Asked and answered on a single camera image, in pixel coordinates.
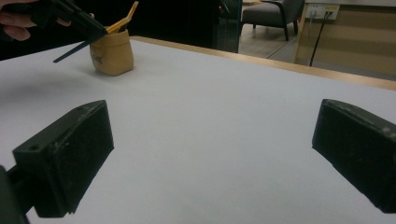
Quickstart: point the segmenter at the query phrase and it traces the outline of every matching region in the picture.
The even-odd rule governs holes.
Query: floor
[[[292,23],[288,28],[290,40],[286,41],[285,33],[281,28],[258,25],[253,29],[253,25],[245,24],[239,39],[239,53],[291,63],[297,35],[293,31]],[[291,50],[291,54],[281,53],[284,48]]]
[[[264,26],[257,26],[256,29],[253,29],[252,25],[245,24],[239,40],[239,53],[259,58],[292,63],[292,56],[296,46],[297,34],[295,34],[293,31],[292,23],[288,25],[288,28],[290,40],[286,41],[283,29]],[[378,74],[371,71],[338,66],[334,64],[316,63],[314,66],[365,77],[376,77],[396,81],[396,76]]]

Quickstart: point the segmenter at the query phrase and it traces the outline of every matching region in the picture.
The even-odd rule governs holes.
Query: white table
[[[7,169],[13,148],[72,108],[108,104],[115,149],[77,212],[42,219],[31,210],[32,224],[396,223],[311,148],[322,99],[396,122],[395,91],[136,40],[132,46],[135,69],[119,77],[95,72],[88,49],[52,63],[71,46],[0,62],[0,164]]]

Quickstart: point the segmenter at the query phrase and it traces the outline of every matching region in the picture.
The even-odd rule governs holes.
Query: table edge
[[[375,77],[363,77],[363,76],[358,76],[358,75],[354,75],[354,74],[337,72],[337,71],[316,68],[316,67],[309,67],[309,66],[304,66],[304,65],[295,64],[295,63],[284,63],[284,62],[274,61],[274,60],[270,60],[270,59],[257,58],[257,57],[243,55],[243,54],[221,51],[221,50],[217,50],[217,49],[206,49],[206,48],[202,48],[202,47],[196,47],[196,46],[192,46],[192,45],[180,44],[180,43],[175,43],[175,42],[170,42],[170,41],[165,41],[165,40],[160,40],[160,39],[154,39],[154,38],[149,38],[149,37],[143,37],[143,36],[138,36],[138,35],[131,36],[131,39],[135,40],[135,41],[150,43],[150,44],[154,44],[154,45],[160,45],[160,46],[173,48],[173,49],[183,49],[183,50],[203,53],[203,54],[207,54],[207,55],[219,56],[219,57],[233,59],[233,60],[237,60],[237,61],[241,61],[241,62],[245,62],[245,63],[255,63],[255,64],[259,64],[259,65],[264,65],[264,66],[270,66],[270,67],[274,67],[274,68],[279,68],[279,69],[288,70],[288,71],[306,74],[306,75],[315,76],[315,77],[324,77],[324,78],[329,78],[329,79],[341,80],[341,81],[345,81],[345,82],[349,82],[349,83],[372,86],[372,87],[390,90],[390,91],[396,91],[396,81],[391,81],[391,80],[385,80],[385,79],[380,79],[380,78],[375,78]]]

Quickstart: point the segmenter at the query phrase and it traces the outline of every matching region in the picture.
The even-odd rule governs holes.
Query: hand
[[[38,0],[0,0],[0,24],[3,25],[4,32],[17,40],[26,40],[30,37],[30,33],[26,28],[35,26],[30,20],[31,15],[5,12],[3,6],[13,3],[32,3]],[[69,26],[70,22],[57,20],[64,26]]]

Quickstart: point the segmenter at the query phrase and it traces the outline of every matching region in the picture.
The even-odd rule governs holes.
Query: wall
[[[324,26],[315,63],[330,63],[396,75],[396,7],[341,6]],[[321,21],[300,26],[294,62],[309,62]]]

